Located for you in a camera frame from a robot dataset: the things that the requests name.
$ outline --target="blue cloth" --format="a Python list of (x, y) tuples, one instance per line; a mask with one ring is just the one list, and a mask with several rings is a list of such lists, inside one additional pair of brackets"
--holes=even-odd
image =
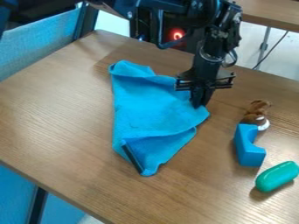
[(115, 94), (113, 148), (130, 161), (122, 148), (129, 146), (141, 174), (153, 175), (195, 136), (209, 112), (191, 105), (189, 91), (175, 91), (175, 78), (156, 75), (149, 66), (122, 60), (109, 72)]

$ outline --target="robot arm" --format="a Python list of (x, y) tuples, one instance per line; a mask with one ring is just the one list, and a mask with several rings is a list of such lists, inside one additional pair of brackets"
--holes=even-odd
[[(240, 42), (240, 21), (242, 9), (228, 0), (90, 0), (101, 4), (123, 17), (131, 19), (137, 7), (151, 10), (156, 20), (156, 46), (160, 49), (172, 47), (187, 39), (196, 29), (205, 29), (204, 40), (198, 42), (191, 69), (177, 77), (176, 90), (190, 91), (194, 108), (206, 105), (215, 89), (230, 88), (234, 73), (220, 70), (220, 67), (233, 66), (237, 61), (234, 48)], [(174, 23), (187, 29), (178, 40), (162, 43), (163, 14), (173, 17)], [(233, 62), (226, 63), (229, 55)]]

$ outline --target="brown toy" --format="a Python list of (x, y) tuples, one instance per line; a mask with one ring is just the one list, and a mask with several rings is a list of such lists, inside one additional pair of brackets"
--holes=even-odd
[(256, 124), (261, 127), (261, 130), (264, 130), (264, 125), (266, 125), (267, 127), (269, 126), (269, 121), (266, 118), (266, 115), (268, 114), (267, 109), (269, 109), (270, 107), (271, 103), (269, 101), (252, 101), (250, 107), (247, 109), (247, 112), (244, 114), (244, 117), (240, 122)]

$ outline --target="cable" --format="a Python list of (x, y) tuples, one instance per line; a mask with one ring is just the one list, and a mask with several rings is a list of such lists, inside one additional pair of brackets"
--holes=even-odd
[(288, 31), (286, 31), (283, 35), (282, 35), (282, 37), (277, 41), (277, 43), (271, 48), (271, 50), (266, 54), (266, 56), (265, 57), (263, 57), (254, 67), (253, 67), (253, 69), (255, 69), (255, 68), (257, 68), (260, 64), (261, 64), (261, 62), (263, 62), (269, 55), (270, 55), (270, 53), (282, 42), (282, 40), (287, 36), (287, 34), (288, 34), (289, 32)]
[(141, 20), (140, 18), (138, 18), (138, 21), (140, 23), (142, 23), (143, 25), (146, 25), (148, 28), (150, 28), (150, 26), (147, 23), (145, 23), (143, 20)]

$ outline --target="black metal frame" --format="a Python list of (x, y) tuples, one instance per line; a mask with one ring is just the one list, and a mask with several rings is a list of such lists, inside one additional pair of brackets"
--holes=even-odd
[(27, 224), (39, 224), (41, 222), (47, 195), (47, 191), (37, 186), (37, 190), (31, 204), (31, 211)]

